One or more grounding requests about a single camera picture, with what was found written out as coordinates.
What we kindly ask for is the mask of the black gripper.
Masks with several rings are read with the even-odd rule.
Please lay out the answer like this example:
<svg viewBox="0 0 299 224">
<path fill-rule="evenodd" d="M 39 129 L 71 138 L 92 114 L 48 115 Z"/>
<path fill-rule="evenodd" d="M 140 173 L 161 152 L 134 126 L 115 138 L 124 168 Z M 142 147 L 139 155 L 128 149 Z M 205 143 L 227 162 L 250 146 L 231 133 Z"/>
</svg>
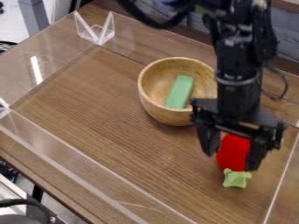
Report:
<svg viewBox="0 0 299 224">
<path fill-rule="evenodd" d="M 211 157 L 221 148 L 221 133 L 227 132 L 250 141 L 246 170 L 257 171 L 267 152 L 282 147 L 287 124 L 263 108 L 261 95 L 263 72 L 229 75 L 215 73 L 218 97 L 191 99 L 191 120 L 201 147 Z"/>
</svg>

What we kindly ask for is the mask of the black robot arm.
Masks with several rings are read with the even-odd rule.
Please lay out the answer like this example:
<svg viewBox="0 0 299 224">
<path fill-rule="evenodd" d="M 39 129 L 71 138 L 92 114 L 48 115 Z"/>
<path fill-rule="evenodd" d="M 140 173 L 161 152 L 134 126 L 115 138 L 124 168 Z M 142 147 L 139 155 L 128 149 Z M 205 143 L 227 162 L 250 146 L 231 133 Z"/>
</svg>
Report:
<svg viewBox="0 0 299 224">
<path fill-rule="evenodd" d="M 191 99 L 191 120 L 201 147 L 211 156 L 221 152 L 221 134 L 249 140 L 245 170 L 255 171 L 267 153 L 282 147 L 287 124 L 262 106 L 263 95 L 281 99 L 263 87 L 263 69 L 277 56 L 278 38 L 271 21 L 271 0 L 162 0 L 174 16 L 159 22 L 136 6 L 116 0 L 131 16 L 155 29 L 174 28 L 190 11 L 202 7 L 203 23 L 217 53 L 218 96 Z"/>
</svg>

